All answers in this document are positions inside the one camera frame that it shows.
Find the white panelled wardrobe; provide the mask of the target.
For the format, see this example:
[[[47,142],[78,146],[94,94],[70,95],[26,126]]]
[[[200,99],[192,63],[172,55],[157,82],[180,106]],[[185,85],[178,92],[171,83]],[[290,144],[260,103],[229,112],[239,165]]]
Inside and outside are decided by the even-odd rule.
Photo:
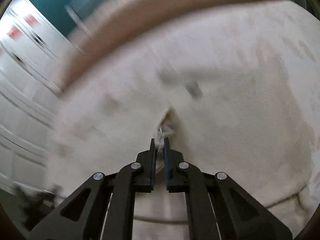
[[[29,0],[1,17],[1,189],[41,190],[59,103],[54,70],[65,38]]]

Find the cream knit sweater black hearts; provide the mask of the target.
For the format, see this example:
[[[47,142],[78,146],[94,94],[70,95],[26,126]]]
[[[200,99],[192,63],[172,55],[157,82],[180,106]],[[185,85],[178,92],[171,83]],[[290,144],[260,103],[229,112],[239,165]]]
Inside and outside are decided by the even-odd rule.
[[[67,196],[164,137],[299,234],[319,204],[319,20],[288,0],[204,9],[103,57],[60,101],[47,185]]]

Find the pink folded duvet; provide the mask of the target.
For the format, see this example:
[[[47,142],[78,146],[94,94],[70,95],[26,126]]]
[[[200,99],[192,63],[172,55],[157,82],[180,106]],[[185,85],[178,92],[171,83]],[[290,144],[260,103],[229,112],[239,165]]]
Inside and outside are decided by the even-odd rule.
[[[63,94],[100,59],[168,20],[198,9],[270,0],[106,0],[77,23],[58,80]]]

